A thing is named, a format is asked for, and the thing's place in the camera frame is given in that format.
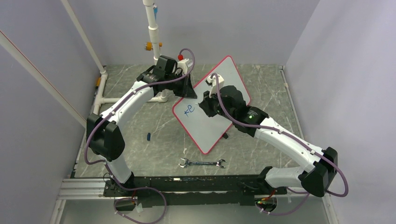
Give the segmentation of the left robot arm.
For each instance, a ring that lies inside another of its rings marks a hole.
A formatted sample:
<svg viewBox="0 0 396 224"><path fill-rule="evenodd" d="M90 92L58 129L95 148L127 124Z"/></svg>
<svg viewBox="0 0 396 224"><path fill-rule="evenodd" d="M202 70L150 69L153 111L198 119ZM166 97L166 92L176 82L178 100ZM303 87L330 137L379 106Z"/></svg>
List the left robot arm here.
<svg viewBox="0 0 396 224"><path fill-rule="evenodd" d="M176 61L160 56L157 64L143 71L113 106L99 115L88 116L86 149L91 149L105 163L111 176L118 180L115 188L122 196L134 190L134 174L123 156L125 124L163 90L172 91L178 97L196 99L190 78L193 67L193 59Z"/></svg>

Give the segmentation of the pink framed whiteboard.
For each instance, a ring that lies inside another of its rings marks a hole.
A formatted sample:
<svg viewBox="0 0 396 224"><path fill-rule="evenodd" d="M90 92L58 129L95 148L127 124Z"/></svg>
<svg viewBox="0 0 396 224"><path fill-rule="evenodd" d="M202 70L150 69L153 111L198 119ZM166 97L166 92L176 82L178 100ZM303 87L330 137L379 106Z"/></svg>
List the pink framed whiteboard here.
<svg viewBox="0 0 396 224"><path fill-rule="evenodd" d="M193 85L196 99L182 98L174 104L172 108L174 116L203 154L208 154L232 126L230 120L220 115L208 117L198 105L203 100L203 93L211 90L205 81L214 72L223 77L224 86L235 86L242 93L247 105L251 101L233 58L227 55Z"/></svg>

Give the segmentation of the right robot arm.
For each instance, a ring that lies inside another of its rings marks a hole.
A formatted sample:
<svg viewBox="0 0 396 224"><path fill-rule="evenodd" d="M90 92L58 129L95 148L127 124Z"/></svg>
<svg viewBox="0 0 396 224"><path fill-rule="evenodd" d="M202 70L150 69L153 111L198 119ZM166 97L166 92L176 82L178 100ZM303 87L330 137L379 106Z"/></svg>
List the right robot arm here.
<svg viewBox="0 0 396 224"><path fill-rule="evenodd" d="M234 86L225 86L220 94L203 93L198 104L208 117L222 116L235 128L263 140L292 158L299 166L275 168L268 166L258 176L257 187L264 194L279 187L303 188L309 194L323 197L337 174L338 152L332 147L312 145L279 125L263 110L246 104Z"/></svg>

